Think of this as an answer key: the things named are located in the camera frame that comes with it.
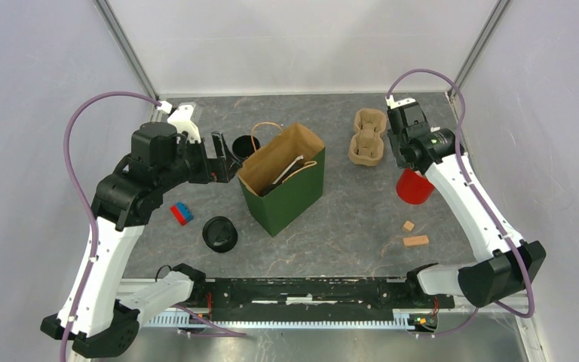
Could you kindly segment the black coffee cup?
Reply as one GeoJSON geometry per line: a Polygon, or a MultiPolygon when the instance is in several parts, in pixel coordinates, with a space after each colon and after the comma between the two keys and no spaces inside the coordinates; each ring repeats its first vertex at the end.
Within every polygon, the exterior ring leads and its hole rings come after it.
{"type": "Polygon", "coordinates": [[[234,140],[231,145],[233,155],[244,161],[260,148],[259,140],[252,135],[243,135],[234,140]]]}
{"type": "Polygon", "coordinates": [[[260,197],[265,197],[266,195],[268,195],[269,193],[271,193],[272,191],[274,191],[276,188],[278,188],[279,186],[281,186],[281,183],[276,183],[276,184],[271,184],[266,186],[264,189],[261,190],[261,192],[259,193],[260,197]]]}

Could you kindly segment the green paper bag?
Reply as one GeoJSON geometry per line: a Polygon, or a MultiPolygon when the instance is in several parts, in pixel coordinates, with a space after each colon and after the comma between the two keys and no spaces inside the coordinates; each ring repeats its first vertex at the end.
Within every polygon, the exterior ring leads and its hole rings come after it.
{"type": "Polygon", "coordinates": [[[326,146],[300,123],[291,124],[256,150],[237,172],[252,217],[274,237],[314,204],[324,187],[326,146]],[[279,182],[281,186],[260,197],[297,156],[298,161],[279,182]]]}

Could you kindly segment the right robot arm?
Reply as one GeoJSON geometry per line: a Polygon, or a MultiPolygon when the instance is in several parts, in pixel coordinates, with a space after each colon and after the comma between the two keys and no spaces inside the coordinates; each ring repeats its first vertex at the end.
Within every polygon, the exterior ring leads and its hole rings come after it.
{"type": "Polygon", "coordinates": [[[422,176],[445,199],[466,234],[475,262],[418,267],[407,274],[407,302],[423,308],[438,294],[463,296],[482,308],[527,290],[547,257],[527,242],[493,204],[455,134],[433,130],[412,98],[386,101],[388,137],[398,167],[422,176]]]}

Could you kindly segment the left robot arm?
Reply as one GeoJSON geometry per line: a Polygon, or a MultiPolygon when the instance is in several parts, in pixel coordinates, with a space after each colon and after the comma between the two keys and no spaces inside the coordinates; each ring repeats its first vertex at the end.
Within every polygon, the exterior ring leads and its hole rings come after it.
{"type": "Polygon", "coordinates": [[[93,220],[75,284],[63,308],[41,322],[49,337],[68,340],[88,359],[118,357],[139,329],[161,312],[185,303],[198,307],[208,288],[202,271],[186,264],[162,279],[119,297],[127,261],[164,195],[183,183],[228,183],[240,167],[224,136],[212,132],[216,151],[188,130],[166,122],[148,122],[136,130],[130,152],[102,179],[87,215],[93,220]]]}

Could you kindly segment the cardboard two-cup carrier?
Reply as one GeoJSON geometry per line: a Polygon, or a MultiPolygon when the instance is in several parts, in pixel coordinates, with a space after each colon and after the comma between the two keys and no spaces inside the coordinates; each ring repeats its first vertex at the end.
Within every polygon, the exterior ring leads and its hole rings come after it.
{"type": "Polygon", "coordinates": [[[384,156],[382,136],[387,129],[387,116],[378,109],[359,109],[354,117],[354,135],[348,157],[353,164],[377,166],[384,156]]]}

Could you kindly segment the red blue toy block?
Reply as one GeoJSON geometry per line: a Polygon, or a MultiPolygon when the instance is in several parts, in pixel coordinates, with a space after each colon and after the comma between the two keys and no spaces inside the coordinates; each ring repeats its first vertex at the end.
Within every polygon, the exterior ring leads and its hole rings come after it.
{"type": "Polygon", "coordinates": [[[189,224],[194,219],[193,213],[182,202],[176,202],[172,205],[170,212],[181,226],[189,224]]]}

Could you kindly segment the red cup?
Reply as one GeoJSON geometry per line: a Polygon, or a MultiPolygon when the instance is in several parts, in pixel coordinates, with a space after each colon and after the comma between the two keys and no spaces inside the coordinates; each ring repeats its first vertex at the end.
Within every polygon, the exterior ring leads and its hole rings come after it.
{"type": "Polygon", "coordinates": [[[434,186],[421,174],[406,168],[396,184],[396,192],[407,204],[423,204],[435,190],[434,186]]]}

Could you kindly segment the small wooden cube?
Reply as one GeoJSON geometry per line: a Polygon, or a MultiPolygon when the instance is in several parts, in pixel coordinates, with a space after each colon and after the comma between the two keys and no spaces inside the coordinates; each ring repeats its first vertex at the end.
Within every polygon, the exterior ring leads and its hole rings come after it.
{"type": "Polygon", "coordinates": [[[415,224],[414,224],[413,222],[411,222],[411,221],[405,221],[404,224],[403,224],[403,226],[402,226],[402,230],[403,230],[405,233],[410,233],[410,232],[412,232],[412,230],[414,229],[414,227],[415,227],[415,224]]]}

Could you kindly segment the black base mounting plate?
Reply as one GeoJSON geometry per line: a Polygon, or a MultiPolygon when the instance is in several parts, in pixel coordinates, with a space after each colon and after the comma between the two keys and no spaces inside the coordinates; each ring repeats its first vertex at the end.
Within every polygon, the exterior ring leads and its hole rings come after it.
{"type": "Polygon", "coordinates": [[[391,278],[217,278],[207,291],[212,318],[229,322],[388,321],[394,309],[438,305],[391,278]]]}

